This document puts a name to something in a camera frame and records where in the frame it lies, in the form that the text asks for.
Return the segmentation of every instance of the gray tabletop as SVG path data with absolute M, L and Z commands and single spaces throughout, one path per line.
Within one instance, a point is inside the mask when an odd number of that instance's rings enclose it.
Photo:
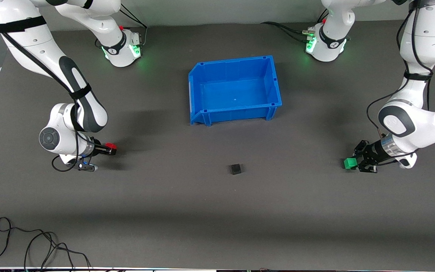
M 313 60 L 273 26 L 155 27 L 143 58 L 126 68 L 112 67 L 89 31 L 54 33 L 108 111 L 96 137 L 119 147 L 92 160 L 95 173 L 51 168 L 38 133 L 53 105 L 71 100 L 8 54 L 0 216 L 56 232 L 94 266 L 435 270 L 435 145 L 411 170 L 365 174 L 341 162 L 360 140 L 378 139 L 365 110 L 401 82 L 399 25 L 357 23 L 332 63 Z M 275 118 L 190 126 L 195 63 L 260 55 L 276 62 L 283 107 Z M 227 166 L 236 163 L 245 172 L 232 176 Z M 0 266 L 22 265 L 32 236 L 15 232 Z M 0 250 L 4 242 L 0 233 Z M 47 246 L 34 246 L 38 265 Z M 67 266 L 64 257 L 52 265 Z

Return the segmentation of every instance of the gray wall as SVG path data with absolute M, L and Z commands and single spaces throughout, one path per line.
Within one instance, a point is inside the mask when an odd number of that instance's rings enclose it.
M 319 0 L 122 0 L 140 20 L 149 26 L 187 26 L 203 24 L 263 21 L 311 22 L 323 11 Z M 367 8 L 355 9 L 357 20 L 398 20 L 407 13 L 407 6 L 388 0 Z M 41 14 L 53 31 L 81 30 L 84 26 L 60 16 L 52 7 Z M 113 16 L 119 25 L 135 26 L 123 16 Z

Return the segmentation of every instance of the blue plastic container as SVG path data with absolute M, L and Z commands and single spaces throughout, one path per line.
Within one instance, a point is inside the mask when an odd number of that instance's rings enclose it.
M 201 62 L 189 73 L 190 123 L 263 118 L 281 106 L 272 56 Z

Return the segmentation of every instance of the velcro strap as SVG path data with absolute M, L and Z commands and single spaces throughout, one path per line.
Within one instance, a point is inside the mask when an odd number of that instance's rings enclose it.
M 46 24 L 43 16 L 0 24 L 0 33 L 23 32 L 25 29 L 43 26 Z
M 78 113 L 78 104 L 74 104 L 73 107 L 71 107 L 71 114 L 69 115 L 71 119 L 71 124 L 73 125 L 73 129 L 76 131 L 85 131 L 83 127 L 76 121 L 76 116 Z
M 86 0 L 85 5 L 83 5 L 84 9 L 89 9 L 90 6 L 92 5 L 93 0 Z
M 84 97 L 87 93 L 90 93 L 91 90 L 92 90 L 92 87 L 90 87 L 90 84 L 87 83 L 85 88 L 81 88 L 74 93 L 69 93 L 69 95 L 71 98 L 76 100 L 76 99 L 80 99 L 80 98 Z
M 410 80 L 418 80 L 418 81 L 428 81 L 429 79 L 432 79 L 432 75 L 423 75 L 423 74 L 409 74 L 407 71 L 404 72 L 404 77 L 406 79 Z

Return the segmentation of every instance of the black object on floor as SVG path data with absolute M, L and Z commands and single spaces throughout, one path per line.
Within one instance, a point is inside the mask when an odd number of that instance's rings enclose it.
M 231 165 L 231 174 L 233 175 L 241 174 L 241 165 L 239 164 Z

